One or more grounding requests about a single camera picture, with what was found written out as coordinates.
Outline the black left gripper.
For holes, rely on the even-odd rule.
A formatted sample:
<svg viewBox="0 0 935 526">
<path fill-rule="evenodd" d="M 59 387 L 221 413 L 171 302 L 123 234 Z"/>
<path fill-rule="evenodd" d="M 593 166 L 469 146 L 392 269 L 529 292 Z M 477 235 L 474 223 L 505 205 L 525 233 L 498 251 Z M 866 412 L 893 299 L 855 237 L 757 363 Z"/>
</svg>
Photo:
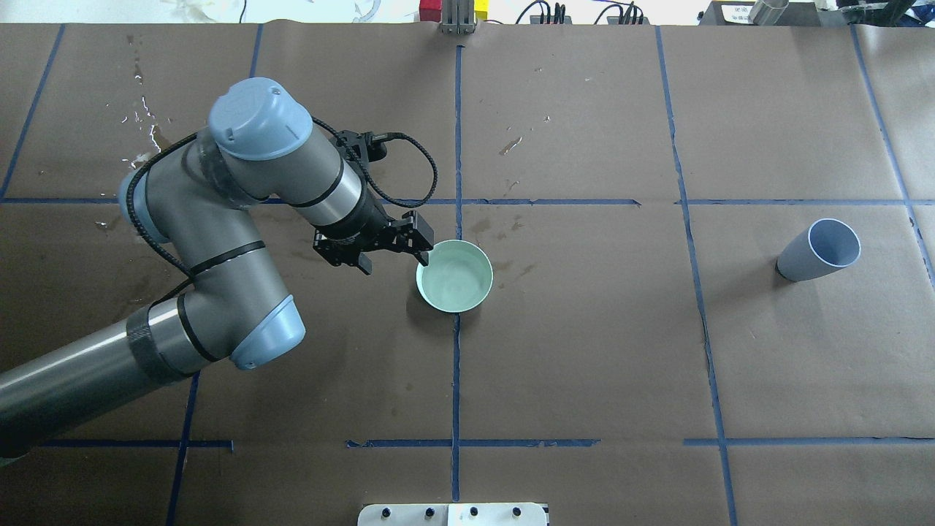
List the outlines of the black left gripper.
<svg viewBox="0 0 935 526">
<path fill-rule="evenodd" d="M 389 251 L 410 254 L 422 267 L 430 265 L 435 231 L 417 210 L 394 220 L 371 192 L 363 192 L 347 217 L 315 229 L 313 250 L 333 267 L 356 267 L 365 275 L 373 272 L 366 254 Z"/>
</svg>

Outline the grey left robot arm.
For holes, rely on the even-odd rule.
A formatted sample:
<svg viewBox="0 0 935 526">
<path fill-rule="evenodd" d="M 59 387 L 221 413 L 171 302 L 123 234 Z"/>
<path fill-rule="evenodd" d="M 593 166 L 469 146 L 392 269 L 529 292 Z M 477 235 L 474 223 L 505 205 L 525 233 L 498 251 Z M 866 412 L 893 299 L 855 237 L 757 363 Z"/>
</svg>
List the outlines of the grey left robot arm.
<svg viewBox="0 0 935 526">
<path fill-rule="evenodd" d="M 121 212 L 186 280 L 91 335 L 2 373 L 2 464 L 98 416 L 229 359 L 253 370 L 298 346 L 306 327 L 251 217 L 277 197 L 314 227 L 334 267 L 372 272 L 368 253 L 430 262 L 432 227 L 370 175 L 400 132 L 338 132 L 276 80 L 238 81 L 207 125 L 121 183 Z"/>
</svg>

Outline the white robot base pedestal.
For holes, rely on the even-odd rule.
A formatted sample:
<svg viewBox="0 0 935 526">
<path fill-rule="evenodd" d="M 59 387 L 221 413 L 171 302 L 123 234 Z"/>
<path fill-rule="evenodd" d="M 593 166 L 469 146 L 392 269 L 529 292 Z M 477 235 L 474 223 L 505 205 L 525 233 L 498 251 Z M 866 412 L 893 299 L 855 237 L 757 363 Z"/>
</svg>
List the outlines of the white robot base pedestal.
<svg viewBox="0 0 935 526">
<path fill-rule="evenodd" d="M 395 503 L 367 505 L 358 525 L 549 525 L 547 505 L 507 503 Z"/>
</svg>

